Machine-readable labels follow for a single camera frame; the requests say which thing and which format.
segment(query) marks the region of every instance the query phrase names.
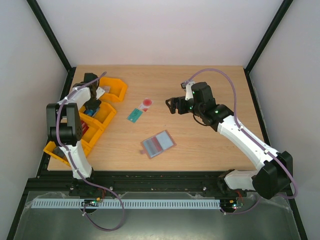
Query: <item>white wall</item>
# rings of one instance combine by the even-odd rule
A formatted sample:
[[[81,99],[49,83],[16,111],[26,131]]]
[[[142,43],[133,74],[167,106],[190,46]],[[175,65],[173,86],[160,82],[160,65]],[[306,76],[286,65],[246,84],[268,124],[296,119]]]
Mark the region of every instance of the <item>white wall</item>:
[[[240,65],[282,0],[38,0],[71,65]]]
[[[271,143],[293,156],[296,198],[310,240],[319,239],[320,2],[293,1],[251,76]]]
[[[0,3],[0,239],[6,239],[46,143],[46,105],[67,72],[27,1]]]

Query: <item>wooden tabletop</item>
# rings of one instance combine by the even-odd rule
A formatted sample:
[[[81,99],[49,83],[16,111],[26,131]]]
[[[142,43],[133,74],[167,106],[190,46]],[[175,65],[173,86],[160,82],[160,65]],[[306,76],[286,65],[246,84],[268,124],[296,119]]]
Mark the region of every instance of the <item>wooden tabletop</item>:
[[[112,119],[87,157],[94,170],[104,171],[224,171],[252,170],[250,160],[227,138],[212,128],[196,123],[191,113],[170,114],[165,100],[185,95],[180,83],[204,68],[217,68],[234,82],[237,93],[238,118],[262,139],[254,104],[242,66],[162,66],[162,65],[80,65],[73,84],[81,82],[85,73],[96,75],[107,71],[106,77],[122,79],[128,89],[123,102],[110,103],[117,114]],[[233,110],[233,92],[224,76],[203,72],[194,78],[207,82],[218,104]],[[152,106],[136,123],[127,120],[145,98]],[[168,130],[176,146],[149,159],[141,154],[141,141]],[[71,168],[54,158],[49,171]]]

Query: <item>black cable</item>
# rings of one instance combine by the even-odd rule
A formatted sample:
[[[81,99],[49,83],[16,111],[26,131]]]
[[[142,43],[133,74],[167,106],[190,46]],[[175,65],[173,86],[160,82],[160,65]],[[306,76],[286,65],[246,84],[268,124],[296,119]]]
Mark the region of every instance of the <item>black cable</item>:
[[[193,114],[193,119],[194,119],[198,124],[200,124],[200,125],[202,125],[202,126],[205,126],[205,127],[209,127],[208,125],[205,125],[205,124],[199,122],[199,121],[196,119],[196,115],[194,115],[194,114]]]

